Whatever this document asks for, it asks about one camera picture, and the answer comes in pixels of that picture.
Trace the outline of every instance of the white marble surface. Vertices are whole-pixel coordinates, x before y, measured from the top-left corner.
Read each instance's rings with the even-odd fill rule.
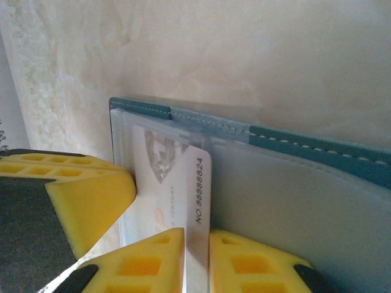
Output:
[[[111,159],[108,98],[250,106],[256,123],[391,148],[391,2],[0,1],[33,148]]]

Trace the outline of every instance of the card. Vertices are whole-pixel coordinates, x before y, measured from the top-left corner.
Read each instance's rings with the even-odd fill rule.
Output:
[[[211,157],[168,136],[133,126],[137,199],[133,240],[174,227],[186,235],[183,292],[208,292]]]

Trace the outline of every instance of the id card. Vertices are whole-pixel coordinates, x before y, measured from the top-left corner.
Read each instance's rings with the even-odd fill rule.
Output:
[[[211,157],[208,152],[133,126],[137,238],[184,227],[183,292],[208,291]]]

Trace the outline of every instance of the white stitching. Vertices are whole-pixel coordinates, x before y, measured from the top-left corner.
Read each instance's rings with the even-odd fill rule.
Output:
[[[112,104],[118,104],[118,105],[123,105],[123,106],[126,106],[126,107],[133,107],[133,108],[139,108],[139,109],[143,109],[143,110],[155,111],[155,112],[164,113],[164,114],[178,115],[178,116],[181,116],[181,117],[183,117],[185,119],[195,120],[195,121],[197,121],[197,122],[199,122],[201,124],[206,124],[206,125],[211,125],[211,126],[220,126],[222,128],[228,128],[230,131],[243,132],[243,133],[246,133],[246,134],[248,134],[250,136],[257,136],[257,137],[259,137],[261,139],[269,139],[269,140],[272,140],[272,141],[278,141],[278,142],[283,142],[283,143],[290,143],[292,145],[296,145],[296,146],[299,146],[301,148],[307,148],[307,149],[311,148],[309,145],[300,145],[297,142],[290,142],[289,140],[286,140],[286,139],[277,139],[275,137],[267,137],[267,136],[263,136],[261,134],[255,134],[255,133],[250,132],[250,131],[246,131],[246,130],[242,130],[242,129],[238,129],[238,128],[235,128],[235,127],[228,126],[226,124],[216,123],[216,122],[211,122],[211,121],[203,121],[203,120],[201,120],[199,118],[195,118],[195,117],[192,117],[192,116],[184,115],[184,114],[181,114],[181,113],[166,112],[166,111],[151,109],[151,108],[148,108],[148,107],[129,105],[129,104],[121,103],[121,102],[112,102]],[[336,155],[339,155],[339,156],[348,157],[350,159],[358,159],[360,161],[374,162],[374,163],[379,164],[379,165],[389,166],[388,163],[386,163],[384,161],[380,161],[380,160],[373,161],[373,160],[371,160],[371,159],[369,159],[367,157],[354,157],[351,154],[343,154],[343,153],[338,153],[337,151],[324,150],[324,149],[321,149],[321,148],[312,148],[312,149],[315,150],[315,151],[323,151],[323,152],[327,152],[329,154],[336,154]]]

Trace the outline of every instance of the passport holder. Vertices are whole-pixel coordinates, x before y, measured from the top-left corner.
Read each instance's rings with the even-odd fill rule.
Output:
[[[342,291],[391,291],[389,150],[220,117],[207,104],[135,96],[109,105],[114,161],[131,172],[134,125],[211,154],[212,228],[308,259]],[[122,245],[132,242],[120,228]]]

